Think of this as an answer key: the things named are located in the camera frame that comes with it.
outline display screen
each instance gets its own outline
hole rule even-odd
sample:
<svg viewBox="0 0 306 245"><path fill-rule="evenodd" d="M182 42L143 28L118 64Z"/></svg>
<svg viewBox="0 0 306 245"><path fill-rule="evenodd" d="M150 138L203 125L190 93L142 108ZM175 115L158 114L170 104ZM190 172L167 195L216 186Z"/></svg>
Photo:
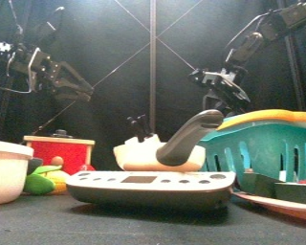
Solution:
<svg viewBox="0 0 306 245"><path fill-rule="evenodd" d="M128 176L126 177L120 183L143 183L148 184L154 181L156 176Z"/></svg>

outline red toy box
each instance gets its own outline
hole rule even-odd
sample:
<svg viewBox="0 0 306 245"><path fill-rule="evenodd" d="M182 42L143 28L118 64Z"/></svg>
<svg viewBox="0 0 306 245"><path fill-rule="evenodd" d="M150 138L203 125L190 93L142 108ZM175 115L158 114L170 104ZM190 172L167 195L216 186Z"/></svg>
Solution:
<svg viewBox="0 0 306 245"><path fill-rule="evenodd" d="M70 175L76 173L83 165L90 165L90 154L94 141L23 136L26 146L34 149L34 157L43 159L43 165L51 165L51 159L62 158L62 170Z"/></svg>

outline black curtain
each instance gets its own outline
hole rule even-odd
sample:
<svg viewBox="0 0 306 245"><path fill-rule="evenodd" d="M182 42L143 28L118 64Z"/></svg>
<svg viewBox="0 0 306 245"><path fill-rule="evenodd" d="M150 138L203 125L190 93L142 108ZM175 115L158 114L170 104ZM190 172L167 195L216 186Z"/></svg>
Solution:
<svg viewBox="0 0 306 245"><path fill-rule="evenodd" d="M56 61L67 61L94 86L88 102L55 100L48 93L26 95L0 91L0 140L18 143L22 136L55 129L94 140L91 164L118 169L111 149L132 137L126 118L148 116L148 0L12 1L23 42L36 42ZM63 7L52 36L38 41L38 25ZM192 68L220 69L223 48L258 15L276 8L274 1L156 1L156 118L155 132L166 141L179 126L200 111L206 90L187 80ZM0 1L0 42L12 42L15 23L8 1ZM294 34L306 101L306 28ZM296 110L284 40L272 43L247 63L242 88L251 110ZM24 77L0 78L2 87L24 89Z"/></svg>

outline teal basket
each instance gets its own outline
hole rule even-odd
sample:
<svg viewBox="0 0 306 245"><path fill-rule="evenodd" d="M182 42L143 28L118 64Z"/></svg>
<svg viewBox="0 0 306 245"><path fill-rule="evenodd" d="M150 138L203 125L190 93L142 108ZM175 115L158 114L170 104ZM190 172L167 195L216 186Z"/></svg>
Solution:
<svg viewBox="0 0 306 245"><path fill-rule="evenodd" d="M306 122L254 121L208 133L202 171L232 171L238 183L244 169L286 181L306 179Z"/></svg>

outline white pot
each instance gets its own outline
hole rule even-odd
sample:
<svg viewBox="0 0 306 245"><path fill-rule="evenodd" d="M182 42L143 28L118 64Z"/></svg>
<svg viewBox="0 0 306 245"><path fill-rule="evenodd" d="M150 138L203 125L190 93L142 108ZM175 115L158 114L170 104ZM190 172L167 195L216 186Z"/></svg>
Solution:
<svg viewBox="0 0 306 245"><path fill-rule="evenodd" d="M32 152L27 146L0 142L0 204L14 201L20 195Z"/></svg>

